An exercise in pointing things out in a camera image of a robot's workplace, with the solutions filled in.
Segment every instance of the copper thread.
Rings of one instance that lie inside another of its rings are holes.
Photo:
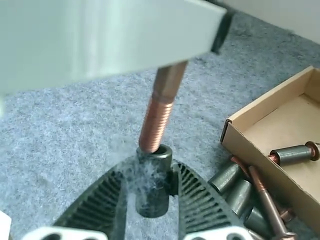
[[[236,156],[232,156],[231,159],[230,159],[232,162],[238,164],[238,166],[241,168],[241,170],[243,171],[244,175],[250,179],[250,175],[249,175],[249,172],[247,170],[247,167],[245,166],[245,164],[239,159],[237,158]]]
[[[145,153],[158,150],[173,105],[151,97],[139,138],[139,146]]]
[[[280,165],[279,159],[276,155],[272,154],[272,155],[269,155],[268,157],[272,162],[274,162],[277,165]]]
[[[248,169],[251,174],[251,179],[254,182],[254,185],[255,185],[257,191],[258,192],[266,192],[267,189],[265,188],[265,185],[262,183],[257,169],[254,166],[250,166]]]
[[[158,69],[139,137],[139,147],[145,153],[158,150],[182,81],[187,61]]]
[[[290,222],[295,217],[295,213],[293,212],[292,208],[283,209],[279,211],[279,214],[285,223]]]
[[[308,148],[310,149],[310,153],[311,153],[311,158],[316,156],[316,150],[313,147],[308,146]]]

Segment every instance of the box flap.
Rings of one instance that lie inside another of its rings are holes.
[[[231,115],[227,122],[232,122],[239,131],[244,132],[279,106],[303,94],[314,69],[313,66],[310,66],[290,77]]]
[[[320,69],[313,71],[304,93],[320,103]]]

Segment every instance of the threaded copper rod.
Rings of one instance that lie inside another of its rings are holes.
[[[173,102],[161,103],[150,99],[139,139],[139,146],[145,153],[153,153],[159,148],[172,107]]]
[[[276,207],[274,201],[272,200],[269,192],[265,188],[265,185],[263,184],[263,182],[261,180],[261,177],[260,177],[258,170],[254,166],[250,166],[248,168],[248,170],[251,174],[251,178],[252,178],[252,181],[255,185],[255,188],[257,189],[257,191],[260,195],[261,201],[263,203],[263,206],[265,208],[267,216],[270,220],[270,223],[272,225],[274,233],[277,235],[286,233],[287,228],[286,228],[283,220],[281,219],[281,216],[277,210],[277,207]]]
[[[145,153],[154,153],[160,146],[187,63],[180,62],[157,71],[139,138],[139,147]]]
[[[230,160],[232,162],[238,164],[239,167],[241,168],[241,170],[243,171],[244,175],[247,177],[247,179],[250,179],[250,175],[247,170],[247,166],[239,158],[237,158],[236,156],[232,156]]]

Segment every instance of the ribbed black plastic part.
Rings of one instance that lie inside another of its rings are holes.
[[[181,162],[172,168],[178,172],[179,240],[189,233],[243,227],[226,201],[202,177]]]
[[[124,239],[127,194],[122,175],[114,169],[81,194],[53,225],[100,231],[109,240]]]
[[[79,196],[54,226],[100,231],[109,240],[123,240],[128,178],[117,169],[132,171],[133,164],[134,161],[126,159],[110,169]],[[218,192],[192,169],[175,161],[171,170],[172,192],[179,198],[179,240],[193,232],[243,226]]]

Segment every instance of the white plastic base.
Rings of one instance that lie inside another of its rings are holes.
[[[108,240],[108,237],[99,231],[45,226],[29,232],[22,240]]]

